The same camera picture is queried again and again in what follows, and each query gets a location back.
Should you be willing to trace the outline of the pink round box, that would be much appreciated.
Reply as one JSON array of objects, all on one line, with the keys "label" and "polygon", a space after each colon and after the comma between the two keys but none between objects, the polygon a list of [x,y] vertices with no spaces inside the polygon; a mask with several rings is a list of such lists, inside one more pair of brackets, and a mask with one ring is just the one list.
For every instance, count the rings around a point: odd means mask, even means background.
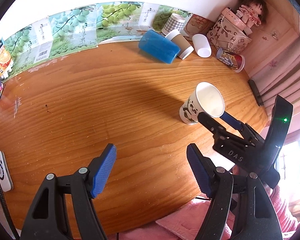
[{"label": "pink round box", "polygon": [[232,25],[243,31],[246,24],[234,13],[231,8],[225,8],[221,13]]}]

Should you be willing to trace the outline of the colourful printed snack cup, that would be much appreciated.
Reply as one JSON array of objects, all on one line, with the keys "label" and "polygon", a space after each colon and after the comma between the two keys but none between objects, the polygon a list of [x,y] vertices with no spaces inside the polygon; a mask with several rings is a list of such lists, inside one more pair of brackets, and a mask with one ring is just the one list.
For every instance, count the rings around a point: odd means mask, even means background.
[{"label": "colourful printed snack cup", "polygon": [[216,57],[219,61],[226,64],[235,72],[239,73],[243,70],[245,65],[245,58],[243,55],[233,53],[232,51],[219,48]]}]

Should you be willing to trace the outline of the white panda paper cup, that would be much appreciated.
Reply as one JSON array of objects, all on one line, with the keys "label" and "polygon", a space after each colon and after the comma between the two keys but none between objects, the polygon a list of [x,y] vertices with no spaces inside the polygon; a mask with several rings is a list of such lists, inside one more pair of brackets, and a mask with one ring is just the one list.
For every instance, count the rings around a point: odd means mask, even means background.
[{"label": "white panda paper cup", "polygon": [[185,124],[193,125],[198,122],[198,115],[201,112],[212,118],[218,118],[224,111],[225,103],[220,91],[208,82],[201,82],[180,107],[179,116]]}]

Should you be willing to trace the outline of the green leaf poster strip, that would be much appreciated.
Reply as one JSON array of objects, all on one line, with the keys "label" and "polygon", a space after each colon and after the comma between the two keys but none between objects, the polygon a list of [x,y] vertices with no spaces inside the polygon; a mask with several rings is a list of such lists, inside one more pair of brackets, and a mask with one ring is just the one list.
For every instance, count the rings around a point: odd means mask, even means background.
[{"label": "green leaf poster strip", "polygon": [[187,22],[192,13],[143,2],[96,3],[47,16],[6,38],[14,77],[35,65],[115,40],[139,40],[143,32],[161,32],[172,14]]}]

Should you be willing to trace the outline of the pink curtain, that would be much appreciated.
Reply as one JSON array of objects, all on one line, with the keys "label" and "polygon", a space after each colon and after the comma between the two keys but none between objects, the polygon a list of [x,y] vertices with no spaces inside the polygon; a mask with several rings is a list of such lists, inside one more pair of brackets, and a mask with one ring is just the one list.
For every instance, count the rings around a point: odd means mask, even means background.
[{"label": "pink curtain", "polygon": [[293,115],[285,144],[300,139],[300,36],[251,78],[258,89],[266,113],[277,95],[293,105]]}]

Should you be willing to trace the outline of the letter-printed fabric bag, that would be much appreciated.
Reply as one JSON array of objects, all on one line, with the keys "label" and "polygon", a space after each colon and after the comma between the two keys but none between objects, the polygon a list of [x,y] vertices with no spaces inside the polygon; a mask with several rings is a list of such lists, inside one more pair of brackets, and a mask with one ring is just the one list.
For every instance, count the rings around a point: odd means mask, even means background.
[{"label": "letter-printed fabric bag", "polygon": [[236,26],[230,23],[222,14],[214,26],[207,32],[209,43],[217,48],[223,48],[240,54],[252,39],[245,35]]}]

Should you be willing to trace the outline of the brown-haired rag doll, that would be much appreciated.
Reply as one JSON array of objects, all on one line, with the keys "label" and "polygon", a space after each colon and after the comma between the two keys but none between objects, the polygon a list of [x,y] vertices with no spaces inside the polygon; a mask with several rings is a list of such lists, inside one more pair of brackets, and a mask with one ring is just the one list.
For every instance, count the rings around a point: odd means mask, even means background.
[{"label": "brown-haired rag doll", "polygon": [[269,11],[264,0],[238,0],[238,2],[239,9],[236,11],[236,16],[248,28],[266,23]]}]

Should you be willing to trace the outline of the wooden bookshelf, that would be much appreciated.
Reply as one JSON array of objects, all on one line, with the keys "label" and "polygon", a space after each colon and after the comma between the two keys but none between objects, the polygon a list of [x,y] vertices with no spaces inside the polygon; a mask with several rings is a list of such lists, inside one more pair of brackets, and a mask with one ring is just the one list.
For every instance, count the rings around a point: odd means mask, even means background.
[{"label": "wooden bookshelf", "polygon": [[260,72],[300,35],[300,15],[290,1],[265,1],[269,10],[267,22],[253,27],[253,40],[242,52],[249,77]]}]

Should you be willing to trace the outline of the brown paper coffee cup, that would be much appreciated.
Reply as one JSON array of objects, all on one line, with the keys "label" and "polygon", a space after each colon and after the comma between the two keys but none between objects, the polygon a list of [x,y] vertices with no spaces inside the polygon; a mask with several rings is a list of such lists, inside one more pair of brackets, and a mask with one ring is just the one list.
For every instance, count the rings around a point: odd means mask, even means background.
[{"label": "brown paper coffee cup", "polygon": [[178,57],[182,60],[186,59],[194,51],[193,46],[177,29],[170,31],[165,37],[180,48]]}]

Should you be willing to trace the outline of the blue plastic cup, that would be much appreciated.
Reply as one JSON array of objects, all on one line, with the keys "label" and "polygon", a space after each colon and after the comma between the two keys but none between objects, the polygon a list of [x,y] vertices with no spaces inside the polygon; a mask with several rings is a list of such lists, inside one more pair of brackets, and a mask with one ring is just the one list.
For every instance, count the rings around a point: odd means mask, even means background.
[{"label": "blue plastic cup", "polygon": [[153,30],[144,33],[138,47],[167,64],[171,64],[180,52],[180,48],[175,43]]}]

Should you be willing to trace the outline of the grey checkered paper cup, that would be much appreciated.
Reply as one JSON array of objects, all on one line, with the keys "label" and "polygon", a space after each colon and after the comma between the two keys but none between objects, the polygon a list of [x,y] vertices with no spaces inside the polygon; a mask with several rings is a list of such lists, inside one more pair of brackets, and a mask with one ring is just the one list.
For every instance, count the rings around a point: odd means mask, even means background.
[{"label": "grey checkered paper cup", "polygon": [[179,14],[172,13],[168,18],[168,21],[165,23],[164,27],[162,28],[161,32],[164,35],[167,35],[170,31],[177,29],[181,31],[184,27],[185,18]]}]

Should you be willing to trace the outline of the orange juice carton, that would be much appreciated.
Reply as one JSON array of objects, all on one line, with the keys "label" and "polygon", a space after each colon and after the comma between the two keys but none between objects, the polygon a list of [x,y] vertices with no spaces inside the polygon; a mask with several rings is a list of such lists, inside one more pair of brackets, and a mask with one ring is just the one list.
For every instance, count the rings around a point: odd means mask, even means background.
[{"label": "orange juice carton", "polygon": [[10,52],[6,49],[4,41],[0,39],[0,79],[8,78],[13,67],[13,59]]}]

